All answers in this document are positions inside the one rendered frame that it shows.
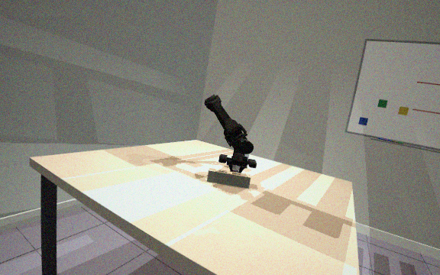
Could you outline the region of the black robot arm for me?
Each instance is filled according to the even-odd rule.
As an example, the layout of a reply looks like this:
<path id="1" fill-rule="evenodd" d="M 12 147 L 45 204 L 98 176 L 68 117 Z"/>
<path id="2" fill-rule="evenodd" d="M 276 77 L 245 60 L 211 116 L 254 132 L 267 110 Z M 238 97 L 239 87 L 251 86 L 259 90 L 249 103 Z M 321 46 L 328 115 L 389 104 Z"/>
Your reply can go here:
<path id="1" fill-rule="evenodd" d="M 232 156 L 232 164 L 241 167 L 242 164 L 247 164 L 248 161 L 248 157 L 245 157 L 244 154 L 250 154 L 254 149 L 254 145 L 245 137 L 247 136 L 247 132 L 244 127 L 230 118 L 226 110 L 222 107 L 221 102 L 218 95 L 212 95 L 205 100 L 205 106 L 215 113 L 224 128 L 224 136 L 228 145 L 242 151 L 238 153 L 236 150 Z M 242 133 L 242 131 L 244 133 Z"/>

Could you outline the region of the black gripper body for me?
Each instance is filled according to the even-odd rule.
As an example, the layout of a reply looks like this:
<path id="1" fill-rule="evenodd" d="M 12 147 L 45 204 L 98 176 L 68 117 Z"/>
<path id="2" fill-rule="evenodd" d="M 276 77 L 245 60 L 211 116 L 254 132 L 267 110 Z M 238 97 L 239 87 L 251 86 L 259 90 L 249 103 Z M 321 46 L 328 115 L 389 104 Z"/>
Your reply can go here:
<path id="1" fill-rule="evenodd" d="M 240 149 L 235 147 L 234 148 L 234 152 L 236 150 L 238 151 L 238 153 L 242 152 Z M 227 162 L 227 164 L 232 164 L 233 159 L 228 157 L 228 155 L 220 154 L 218 161 L 219 161 L 219 163 L 226 163 Z M 248 159 L 247 164 L 242 164 L 242 166 L 243 167 L 249 166 L 250 168 L 256 168 L 257 167 L 257 162 L 256 162 L 256 160 Z"/>

